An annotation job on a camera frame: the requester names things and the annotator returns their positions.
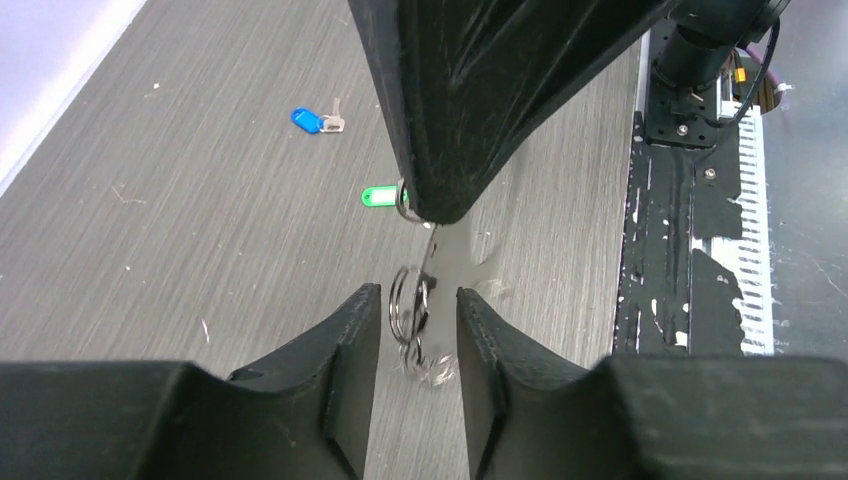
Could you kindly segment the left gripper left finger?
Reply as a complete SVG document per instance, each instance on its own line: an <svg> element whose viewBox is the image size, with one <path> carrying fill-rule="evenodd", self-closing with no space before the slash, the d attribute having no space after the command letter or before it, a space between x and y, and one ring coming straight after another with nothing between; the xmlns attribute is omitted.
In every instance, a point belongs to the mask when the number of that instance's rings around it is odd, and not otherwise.
<svg viewBox="0 0 848 480"><path fill-rule="evenodd" d="M239 479L361 479L380 350L381 288L365 283L326 319L233 371Z"/></svg>

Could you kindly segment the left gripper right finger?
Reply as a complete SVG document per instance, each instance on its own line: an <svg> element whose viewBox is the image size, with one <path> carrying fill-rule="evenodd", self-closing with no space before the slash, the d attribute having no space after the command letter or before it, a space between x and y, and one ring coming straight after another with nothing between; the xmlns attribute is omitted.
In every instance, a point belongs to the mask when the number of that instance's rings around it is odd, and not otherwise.
<svg viewBox="0 0 848 480"><path fill-rule="evenodd" d="M506 322L474 290L456 295L469 473L474 479L600 479L602 375Z"/></svg>

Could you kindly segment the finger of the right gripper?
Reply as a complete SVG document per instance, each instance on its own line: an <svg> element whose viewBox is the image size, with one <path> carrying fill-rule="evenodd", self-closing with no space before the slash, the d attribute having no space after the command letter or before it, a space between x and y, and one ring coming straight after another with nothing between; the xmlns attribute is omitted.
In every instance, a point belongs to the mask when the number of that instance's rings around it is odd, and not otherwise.
<svg viewBox="0 0 848 480"><path fill-rule="evenodd" d="M349 5L409 205L459 221L522 142L669 1L360 0Z"/></svg>

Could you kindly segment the metal keyring holder plate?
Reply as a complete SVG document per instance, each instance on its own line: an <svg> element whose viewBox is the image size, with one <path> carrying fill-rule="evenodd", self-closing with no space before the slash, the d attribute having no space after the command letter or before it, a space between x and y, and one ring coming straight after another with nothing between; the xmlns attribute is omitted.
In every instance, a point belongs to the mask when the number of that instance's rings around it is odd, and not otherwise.
<svg viewBox="0 0 848 480"><path fill-rule="evenodd" d="M403 265L389 289L388 324L398 344L404 375L430 386L458 376L456 354L456 293L459 288L483 289L495 296L505 291L495 275L503 245L477 261L472 225L434 225L418 265Z"/></svg>

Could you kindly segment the green tagged key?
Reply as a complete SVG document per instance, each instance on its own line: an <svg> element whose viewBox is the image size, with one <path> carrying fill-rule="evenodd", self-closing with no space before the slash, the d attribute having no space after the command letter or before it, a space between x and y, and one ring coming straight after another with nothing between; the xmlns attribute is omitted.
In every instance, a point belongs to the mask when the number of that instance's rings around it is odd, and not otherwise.
<svg viewBox="0 0 848 480"><path fill-rule="evenodd" d="M432 224L420 218L409 206L406 183L401 178L395 185L371 186L365 188L360 200L368 208L393 207L405 220L431 228Z"/></svg>

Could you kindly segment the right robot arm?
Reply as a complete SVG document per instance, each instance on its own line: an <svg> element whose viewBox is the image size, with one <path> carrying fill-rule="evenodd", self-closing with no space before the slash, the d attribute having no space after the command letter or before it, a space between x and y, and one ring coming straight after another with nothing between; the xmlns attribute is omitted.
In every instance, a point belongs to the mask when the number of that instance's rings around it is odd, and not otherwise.
<svg viewBox="0 0 848 480"><path fill-rule="evenodd" d="M453 224L522 142L662 20L673 88L710 84L776 36L782 1L353 1L409 205Z"/></svg>

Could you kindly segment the blue tagged key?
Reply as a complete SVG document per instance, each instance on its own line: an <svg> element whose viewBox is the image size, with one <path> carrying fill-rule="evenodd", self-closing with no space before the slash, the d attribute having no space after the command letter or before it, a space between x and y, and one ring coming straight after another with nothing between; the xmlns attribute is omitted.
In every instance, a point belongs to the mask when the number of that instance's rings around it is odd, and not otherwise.
<svg viewBox="0 0 848 480"><path fill-rule="evenodd" d="M329 114L318 115L313 111L299 107L292 111L290 119L293 124L309 134L334 134L345 130L346 121L340 114L341 99L333 100Z"/></svg>

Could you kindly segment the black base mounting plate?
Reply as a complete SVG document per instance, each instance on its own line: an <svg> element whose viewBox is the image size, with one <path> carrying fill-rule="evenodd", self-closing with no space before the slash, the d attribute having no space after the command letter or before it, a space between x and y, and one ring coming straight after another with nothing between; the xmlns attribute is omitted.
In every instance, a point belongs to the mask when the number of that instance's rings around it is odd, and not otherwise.
<svg viewBox="0 0 848 480"><path fill-rule="evenodd" d="M612 348L617 353L732 355L745 337L736 275L708 252L743 236L740 122L721 117L716 82L676 87L664 66L719 72L729 55L683 39L672 24L647 35L634 114Z"/></svg>

